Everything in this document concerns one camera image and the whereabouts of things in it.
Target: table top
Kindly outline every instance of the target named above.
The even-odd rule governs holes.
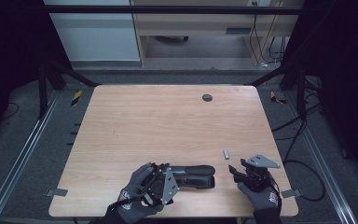
[[[202,95],[213,99],[206,102]],[[223,150],[227,149],[229,160]],[[149,161],[172,166],[212,165],[215,188],[181,188],[154,217],[251,217],[253,207],[228,165],[261,153],[281,165],[268,169],[290,189],[258,92],[251,86],[126,85],[95,88],[49,213],[103,217],[131,173]],[[295,216],[296,200],[282,199],[282,216]]]

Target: black object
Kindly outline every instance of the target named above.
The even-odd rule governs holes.
[[[238,172],[231,165],[228,166],[229,172],[234,176],[234,182],[242,182],[248,189],[254,192],[260,192],[270,186],[271,178],[269,170],[266,167],[255,167],[241,159],[241,165],[245,167],[246,174]]]
[[[45,115],[48,109],[48,93],[47,93],[47,82],[46,79],[49,80],[54,90],[63,90],[65,87],[65,81],[61,77],[61,74],[69,75],[77,79],[78,81],[88,85],[89,87],[96,87],[101,85],[100,83],[95,83],[90,81],[74,70],[72,70],[72,66],[70,68],[65,67],[57,62],[43,62],[40,64],[38,68],[38,78],[39,78],[39,99],[40,99],[40,112],[39,118]]]
[[[202,95],[202,100],[204,100],[205,102],[211,102],[213,99],[211,94],[203,94]]]
[[[206,6],[38,6],[26,5],[23,10],[44,13],[142,13],[142,14],[255,14],[302,15],[318,14],[322,9],[303,7],[206,7]]]
[[[305,76],[318,77],[322,86],[316,91],[342,156],[358,161],[358,4],[350,0],[304,4],[304,8],[317,6],[325,8],[325,14],[298,17],[281,67],[250,84],[258,86],[284,74],[281,88],[297,84],[297,110],[304,118],[304,90],[314,88]]]
[[[171,166],[169,163],[156,165],[153,173],[148,176],[142,187],[137,189],[136,195],[142,196],[142,200],[149,206],[156,206],[162,204],[164,194],[164,185],[166,179],[167,169],[171,168],[171,172],[175,178],[177,188],[191,187],[196,189],[212,189],[214,188],[214,168],[209,165],[201,166]],[[173,203],[173,200],[166,202],[166,204]]]
[[[35,7],[45,6],[43,0],[0,0],[0,120],[7,109],[10,93],[38,79],[41,101],[39,118],[42,117],[47,108],[47,83],[44,77],[48,78],[54,89],[61,90],[65,86],[61,74],[74,75],[49,14],[21,10],[31,4]]]

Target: black cable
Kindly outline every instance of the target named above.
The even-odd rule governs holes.
[[[293,137],[286,137],[286,138],[277,138],[277,139],[274,139],[275,141],[283,141],[283,140],[289,140],[289,139],[294,139],[295,136]]]
[[[304,195],[301,195],[300,197],[303,198],[303,199],[305,199],[305,200],[307,200],[307,201],[315,202],[315,203],[321,201],[321,200],[324,198],[324,195],[326,194],[326,186],[324,185],[324,182],[322,181],[321,176],[320,176],[314,169],[312,169],[310,166],[308,166],[306,163],[304,163],[304,162],[302,162],[302,161],[288,160],[288,161],[286,161],[286,163],[287,163],[287,162],[294,162],[294,163],[301,164],[301,165],[307,167],[311,172],[313,172],[313,173],[318,177],[319,181],[321,182],[322,188],[323,188],[323,190],[322,190],[322,195],[319,196],[319,197],[316,198],[316,199],[312,199],[312,198],[306,197],[306,196],[304,196]]]
[[[303,121],[301,122],[300,128],[298,129],[298,131],[297,131],[295,137],[293,138],[292,143],[290,144],[289,149],[288,149],[287,152],[286,152],[286,155],[284,156],[284,159],[283,159],[283,161],[282,161],[282,162],[283,162],[283,166],[286,164],[287,157],[289,157],[289,154],[290,154],[290,152],[292,151],[293,145],[295,144],[295,141],[297,140],[297,138],[300,136],[301,130],[305,127],[304,125],[305,125],[306,123],[307,123],[307,120],[303,120]]]
[[[301,61],[305,52],[308,52],[307,51],[308,45],[310,43],[312,45],[312,41],[313,42],[315,41],[314,39],[318,40],[318,37],[316,36],[317,32],[319,31],[320,27],[324,24],[324,21],[326,20],[327,16],[330,14],[330,12],[333,10],[334,6],[338,2],[338,0],[332,0],[332,1],[334,2],[330,5],[330,8],[327,9],[326,13],[324,13],[324,17],[318,22],[315,28],[313,28],[312,31],[310,31],[310,34],[307,37],[305,37],[304,41],[298,46],[295,52],[292,55],[290,55],[290,57],[286,60],[287,61],[286,63],[282,64],[279,67],[279,69],[276,69],[274,72],[271,72],[265,75],[264,77],[261,77],[258,80],[255,80],[251,83],[243,84],[243,85],[251,85],[257,87],[262,83],[264,83],[265,81],[268,81],[269,79],[276,77],[279,74],[285,73],[287,69],[290,69],[290,67],[296,66]]]
[[[310,107],[309,109],[307,109],[307,110],[306,110],[307,115],[308,115],[309,113],[312,113],[312,112],[310,112],[310,111],[313,110],[314,108],[318,107],[319,105],[321,105],[321,104],[313,105],[312,107]],[[272,132],[279,131],[280,129],[285,128],[285,127],[291,125],[292,123],[294,123],[294,122],[295,122],[296,120],[298,120],[298,119],[301,119],[301,116],[295,117],[294,119],[291,119],[291,120],[287,121],[287,122],[284,123],[283,125],[281,125],[281,126],[279,126],[279,127],[277,127],[277,128],[274,128],[274,129],[272,129],[271,131],[272,131]]]
[[[13,117],[15,114],[17,114],[17,112],[19,112],[20,106],[19,106],[18,104],[16,104],[16,103],[9,103],[9,104],[10,104],[10,105],[16,105],[16,106],[17,106],[17,109],[16,109],[16,111],[14,111],[11,115],[9,115],[9,116],[7,116],[7,117],[5,117],[5,118],[2,118],[2,120],[4,120],[4,119],[9,119],[9,118]]]
[[[319,97],[318,92],[311,92],[306,98],[304,98],[304,100],[307,101],[311,96]]]
[[[253,29],[252,29],[252,32],[250,34],[250,38],[249,38],[249,42],[250,42],[250,45],[251,45],[251,50],[253,52],[253,54],[255,55],[255,50],[253,48],[253,45],[252,45],[252,35],[253,35],[253,32],[255,31],[255,37],[256,37],[256,40],[257,40],[257,44],[258,44],[258,48],[260,50],[260,55],[261,55],[261,58],[266,62],[266,63],[274,63],[275,61],[268,61],[264,58],[264,55],[263,55],[263,52],[261,50],[261,45],[260,45],[260,40],[258,38],[258,34],[257,34],[257,30],[255,28],[255,23],[256,23],[256,20],[257,20],[257,14],[255,14],[255,20],[254,20],[254,25],[253,25]],[[273,22],[271,23],[270,27],[269,27],[269,32],[271,31],[272,29],[272,24]],[[258,61],[257,57],[255,57],[255,60],[257,62],[257,64],[260,64],[260,61]]]
[[[271,51],[271,49],[272,49],[272,45],[274,44],[274,42],[275,42],[275,36],[273,36],[272,37],[272,41],[271,41],[271,43],[269,44],[269,48],[268,48],[268,55],[269,55],[269,57],[270,58],[272,58],[272,59],[274,59],[274,60],[276,60],[277,62],[281,62],[282,61],[282,59],[283,59],[283,54],[284,54],[284,46],[282,46],[282,45],[285,45],[285,37],[283,37],[282,38],[282,43],[281,43],[281,51]],[[281,56],[280,57],[274,57],[274,56],[272,56],[271,54],[281,54]]]

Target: gray carpet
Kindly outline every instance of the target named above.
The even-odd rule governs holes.
[[[151,59],[154,56],[158,57],[157,52],[153,54],[152,52],[149,52]],[[177,50],[174,52],[185,55],[183,52],[177,52]],[[205,64],[205,67],[212,68],[213,65]],[[248,70],[220,70],[216,68],[175,70],[169,67],[161,68],[150,65],[146,69],[118,69],[98,73],[86,71],[85,76],[104,84],[240,85],[249,83],[266,73],[259,68]],[[49,216],[48,207],[51,198],[45,196],[45,193],[47,189],[54,189],[58,185],[63,167],[72,148],[70,145],[68,146],[68,143],[73,143],[76,139],[76,136],[71,133],[78,130],[76,124],[81,122],[92,95],[92,88],[80,85],[69,77],[65,77],[65,79],[68,81],[68,85],[61,93],[51,119],[28,160],[16,188],[7,201],[1,214],[2,223],[42,223],[42,220],[47,223],[58,223],[61,221]],[[271,128],[278,127],[295,117],[289,105],[270,101],[270,91],[275,91],[278,99],[285,98],[285,94],[279,91],[277,83],[279,83],[279,77],[258,88]],[[82,90],[83,94],[77,106],[70,106],[77,90]],[[20,109],[9,119],[2,120],[0,125],[0,186],[5,181],[11,165],[20,154],[36,123],[39,108],[37,83],[29,83],[13,91],[10,102],[19,105]],[[308,106],[317,103],[316,97],[310,97]],[[10,116],[16,111],[16,108],[15,105],[10,105],[5,116]],[[307,125],[358,221],[358,164],[356,161],[345,160],[341,157],[339,144],[323,114],[315,111],[309,115]],[[298,124],[294,123],[275,132],[274,137],[276,139],[293,137],[298,128]],[[276,141],[282,157],[290,147],[291,141],[291,139]],[[303,134],[297,138],[289,159],[303,161],[315,168]],[[310,170],[297,163],[287,163],[286,170],[294,189],[301,190],[305,196],[310,198],[317,198],[321,195],[321,184]],[[296,198],[296,201],[299,206],[299,214],[295,217],[283,218],[285,223],[341,223],[328,194],[317,203],[302,198]],[[158,223],[160,220],[148,221]],[[186,219],[179,221],[182,221],[182,223],[231,223],[235,220]],[[254,221],[250,218],[246,223],[254,223]]]

